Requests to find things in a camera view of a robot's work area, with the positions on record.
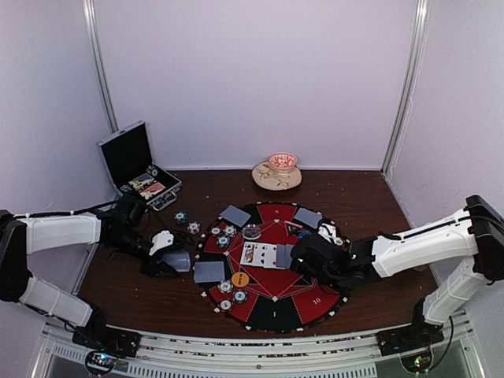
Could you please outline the dealt blue playing card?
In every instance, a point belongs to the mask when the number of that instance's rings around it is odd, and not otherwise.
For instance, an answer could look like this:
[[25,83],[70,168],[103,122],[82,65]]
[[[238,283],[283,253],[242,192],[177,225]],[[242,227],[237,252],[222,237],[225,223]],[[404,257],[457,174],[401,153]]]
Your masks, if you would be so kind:
[[309,209],[300,207],[293,217],[294,221],[301,222],[310,228],[318,228],[318,224],[322,220],[321,213],[315,213]]

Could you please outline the green poker chip stack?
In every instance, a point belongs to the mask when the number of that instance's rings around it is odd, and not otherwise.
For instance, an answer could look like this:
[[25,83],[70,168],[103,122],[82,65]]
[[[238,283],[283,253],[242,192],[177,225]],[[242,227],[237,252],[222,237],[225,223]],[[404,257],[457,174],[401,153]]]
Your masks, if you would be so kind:
[[174,214],[174,220],[177,224],[186,224],[187,214],[185,212],[177,212]]

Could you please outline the blue playing card deck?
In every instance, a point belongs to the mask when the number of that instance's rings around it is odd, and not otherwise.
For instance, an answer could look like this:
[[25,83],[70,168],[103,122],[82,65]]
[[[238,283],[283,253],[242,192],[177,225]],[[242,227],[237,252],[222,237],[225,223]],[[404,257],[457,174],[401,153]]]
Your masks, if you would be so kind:
[[191,257],[185,250],[164,253],[162,261],[170,265],[177,272],[189,272],[191,270]]

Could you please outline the blue white poker chip stack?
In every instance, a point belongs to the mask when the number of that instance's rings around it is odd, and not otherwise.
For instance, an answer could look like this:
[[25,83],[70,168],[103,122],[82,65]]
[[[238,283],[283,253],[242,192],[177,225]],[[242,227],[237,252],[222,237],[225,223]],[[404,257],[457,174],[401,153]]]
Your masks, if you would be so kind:
[[192,221],[187,224],[187,232],[191,235],[197,235],[201,230],[201,225],[197,221]]

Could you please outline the black hundred chip seat four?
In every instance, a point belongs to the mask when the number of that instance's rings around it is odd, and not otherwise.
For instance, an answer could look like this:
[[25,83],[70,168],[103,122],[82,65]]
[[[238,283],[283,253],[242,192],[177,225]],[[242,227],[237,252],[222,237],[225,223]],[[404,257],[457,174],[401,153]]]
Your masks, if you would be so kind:
[[223,231],[219,227],[213,227],[213,228],[211,228],[210,233],[211,233],[211,235],[219,236],[219,235],[222,235]]

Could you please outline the green chip seat four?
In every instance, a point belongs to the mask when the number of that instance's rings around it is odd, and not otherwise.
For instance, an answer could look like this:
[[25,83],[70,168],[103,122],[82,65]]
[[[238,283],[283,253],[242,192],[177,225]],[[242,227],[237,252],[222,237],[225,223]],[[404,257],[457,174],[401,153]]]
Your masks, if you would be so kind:
[[219,248],[228,248],[231,243],[231,238],[227,235],[221,235],[216,239],[216,245]]

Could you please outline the blue white chip seat four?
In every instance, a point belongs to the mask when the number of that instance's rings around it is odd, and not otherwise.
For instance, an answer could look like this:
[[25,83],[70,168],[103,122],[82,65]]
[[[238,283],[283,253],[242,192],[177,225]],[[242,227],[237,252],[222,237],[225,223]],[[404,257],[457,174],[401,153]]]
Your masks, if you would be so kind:
[[233,226],[233,225],[227,225],[225,228],[224,228],[224,234],[228,237],[233,237],[236,235],[236,228]]

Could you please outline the blue white chip seat two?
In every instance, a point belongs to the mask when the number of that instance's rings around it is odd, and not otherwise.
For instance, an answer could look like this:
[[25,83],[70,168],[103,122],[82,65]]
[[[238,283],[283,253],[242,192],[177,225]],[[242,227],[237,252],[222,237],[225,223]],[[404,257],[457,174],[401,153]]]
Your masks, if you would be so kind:
[[217,285],[217,289],[221,294],[229,294],[233,292],[234,285],[230,280],[223,280]]

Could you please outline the black hundred chip seat two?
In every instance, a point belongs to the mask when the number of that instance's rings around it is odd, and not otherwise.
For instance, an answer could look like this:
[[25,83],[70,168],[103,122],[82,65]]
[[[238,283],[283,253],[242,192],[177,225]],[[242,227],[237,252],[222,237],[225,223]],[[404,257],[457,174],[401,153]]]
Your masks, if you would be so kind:
[[219,308],[221,311],[224,311],[224,312],[228,312],[230,310],[232,310],[233,308],[233,301],[231,299],[223,299],[221,301],[219,301]]

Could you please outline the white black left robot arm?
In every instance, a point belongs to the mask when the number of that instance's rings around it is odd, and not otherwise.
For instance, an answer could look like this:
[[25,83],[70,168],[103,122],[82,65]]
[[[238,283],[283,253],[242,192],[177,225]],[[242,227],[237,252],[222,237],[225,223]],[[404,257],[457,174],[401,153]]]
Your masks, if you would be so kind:
[[101,243],[141,262],[141,273],[173,277],[191,268],[189,235],[165,229],[149,238],[137,230],[147,207],[131,195],[69,212],[14,215],[1,211],[1,300],[17,302],[82,328],[97,350],[113,343],[105,314],[84,300],[33,275],[27,257],[41,250]]

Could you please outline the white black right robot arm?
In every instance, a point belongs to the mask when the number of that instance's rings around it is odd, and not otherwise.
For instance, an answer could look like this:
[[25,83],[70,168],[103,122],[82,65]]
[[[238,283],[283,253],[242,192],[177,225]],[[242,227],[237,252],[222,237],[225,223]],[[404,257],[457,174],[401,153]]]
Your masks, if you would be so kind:
[[318,229],[291,249],[291,269],[324,286],[348,292],[371,277],[460,257],[461,264],[432,294],[420,300],[404,330],[409,347],[421,347],[448,317],[483,285],[503,278],[503,217],[482,197],[472,195],[463,209],[419,228],[350,242],[339,229]]

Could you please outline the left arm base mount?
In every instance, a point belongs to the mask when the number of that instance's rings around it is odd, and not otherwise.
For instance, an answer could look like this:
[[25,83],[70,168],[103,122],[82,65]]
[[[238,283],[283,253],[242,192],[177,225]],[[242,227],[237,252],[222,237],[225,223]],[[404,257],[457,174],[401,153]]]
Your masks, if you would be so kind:
[[75,326],[72,341],[75,344],[104,350],[121,358],[134,358],[139,348],[141,335],[138,332],[111,328],[106,325],[106,314],[93,308],[90,320],[83,327]]

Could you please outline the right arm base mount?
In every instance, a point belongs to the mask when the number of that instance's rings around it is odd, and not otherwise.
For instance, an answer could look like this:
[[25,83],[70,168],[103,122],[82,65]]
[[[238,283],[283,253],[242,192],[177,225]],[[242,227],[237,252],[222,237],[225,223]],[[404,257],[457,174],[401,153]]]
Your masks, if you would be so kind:
[[410,325],[392,328],[376,333],[376,340],[382,356],[400,354],[409,350],[429,347],[444,340],[443,326],[429,324],[423,315],[424,299],[413,308]]

